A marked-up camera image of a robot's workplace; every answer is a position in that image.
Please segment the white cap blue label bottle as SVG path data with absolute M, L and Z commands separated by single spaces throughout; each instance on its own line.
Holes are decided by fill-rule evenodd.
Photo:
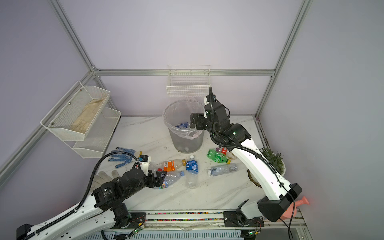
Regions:
M 194 155 L 190 155 L 190 158 L 186 163 L 186 171 L 187 187 L 190 189 L 195 189 L 198 184 L 199 167 Z

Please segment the yellow cap orange bottle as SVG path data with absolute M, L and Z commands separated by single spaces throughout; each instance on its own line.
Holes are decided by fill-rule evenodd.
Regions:
M 187 161 L 185 159 L 169 160 L 169 161 L 163 161 L 161 163 L 151 163 L 149 168 L 150 170 L 153 170 L 153 171 L 173 172 L 182 167 L 185 167 L 186 163 Z

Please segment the crushed bottle blue red label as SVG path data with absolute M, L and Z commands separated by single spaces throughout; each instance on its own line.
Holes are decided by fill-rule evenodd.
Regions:
M 189 127 L 190 127 L 189 122 L 183 122 L 183 123 L 180 123 L 180 124 L 176 125 L 176 128 L 177 129 L 181 129 L 181 130 L 186 130 Z

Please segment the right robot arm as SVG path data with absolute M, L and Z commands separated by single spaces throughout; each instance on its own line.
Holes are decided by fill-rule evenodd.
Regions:
M 290 183 L 272 166 L 257 148 L 251 134 L 241 124 L 230 122 L 227 108 L 213 94 L 211 87 L 205 97 L 205 111 L 191 114 L 191 127 L 208 131 L 213 143 L 233 153 L 256 178 L 265 196 L 256 201 L 258 213 L 271 222 L 277 222 L 295 205 L 302 193 L 297 183 Z

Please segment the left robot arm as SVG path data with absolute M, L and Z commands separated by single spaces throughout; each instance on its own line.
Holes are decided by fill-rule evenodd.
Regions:
M 145 215 L 132 216 L 124 201 L 144 188 L 161 187 L 167 173 L 152 172 L 149 169 L 150 157 L 145 156 L 140 161 L 133 156 L 135 163 L 129 171 L 92 190 L 91 186 L 99 166 L 110 156 L 112 154 L 107 154 L 97 162 L 85 194 L 77 205 L 38 225 L 20 226 L 16 238 L 78 240 L 104 230 L 142 227 Z

